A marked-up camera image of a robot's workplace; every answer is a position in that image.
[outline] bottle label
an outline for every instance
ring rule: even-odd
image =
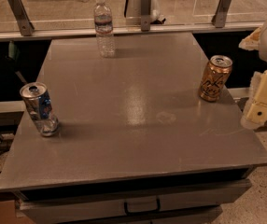
[[[95,17],[95,31],[98,34],[109,34],[113,32],[112,18],[107,15]]]

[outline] soda can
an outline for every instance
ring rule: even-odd
[[[218,100],[232,71],[232,60],[226,56],[213,56],[204,69],[199,95],[208,102]]]
[[[47,86],[33,82],[24,85],[20,94],[26,109],[42,136],[52,136],[58,131],[59,121],[53,114]]]

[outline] plastic bottle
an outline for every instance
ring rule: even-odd
[[[96,0],[94,23],[98,49],[103,57],[115,56],[115,41],[113,33],[113,18],[105,0]]]

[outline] floor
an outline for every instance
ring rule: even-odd
[[[218,0],[159,2],[165,25],[209,23],[218,6]],[[115,25],[126,25],[122,17],[124,0],[107,0],[107,3],[116,16]],[[25,0],[25,5],[37,30],[92,27],[94,0]],[[227,21],[264,21],[266,18],[267,0],[232,0]],[[7,1],[0,0],[0,32],[16,30],[13,22]],[[267,149],[267,132],[257,136]],[[6,154],[0,156],[0,171],[5,159]],[[223,214],[211,224],[267,224],[267,167],[257,169],[249,178],[253,187],[235,203],[223,204]]]

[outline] drawer handle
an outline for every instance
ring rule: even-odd
[[[161,202],[160,202],[160,199],[158,199],[158,198],[156,199],[156,208],[153,210],[149,210],[149,211],[131,212],[128,210],[127,202],[124,203],[124,211],[125,211],[126,215],[128,215],[128,216],[157,213],[157,212],[160,212],[160,210],[161,210]]]

